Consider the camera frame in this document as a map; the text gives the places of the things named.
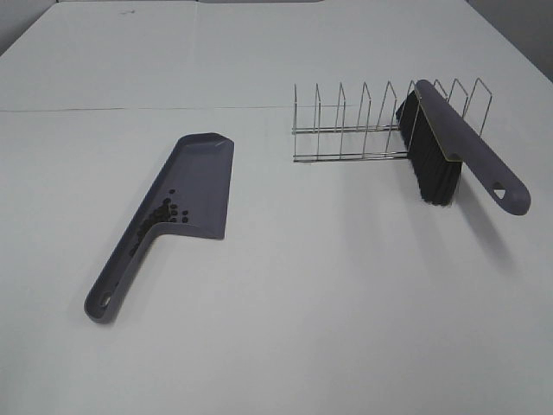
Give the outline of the grey plastic dustpan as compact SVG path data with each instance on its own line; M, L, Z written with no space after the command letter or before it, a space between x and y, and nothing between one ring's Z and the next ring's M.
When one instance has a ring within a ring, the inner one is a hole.
M178 235L221 240L226 233L226 217L232 178L234 142L218 133L197 133L181 137L139 205L137 213L154 206L169 188L179 191L180 208L190 211L190 223L160 223L146 234L131 257L130 220L121 239L84 302L86 315L95 323L112 322L156 238Z

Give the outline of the pile of coffee beans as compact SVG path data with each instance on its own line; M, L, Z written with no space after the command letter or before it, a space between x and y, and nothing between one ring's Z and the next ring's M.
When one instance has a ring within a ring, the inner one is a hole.
M177 197L179 191L169 188L166 193L154 202L154 206L146 207L141 213L135 214L137 219L131 226L130 246L126 249L129 256L133 256L140 244L144 241L148 231L160 223L190 223L190 211L188 208L180 208Z

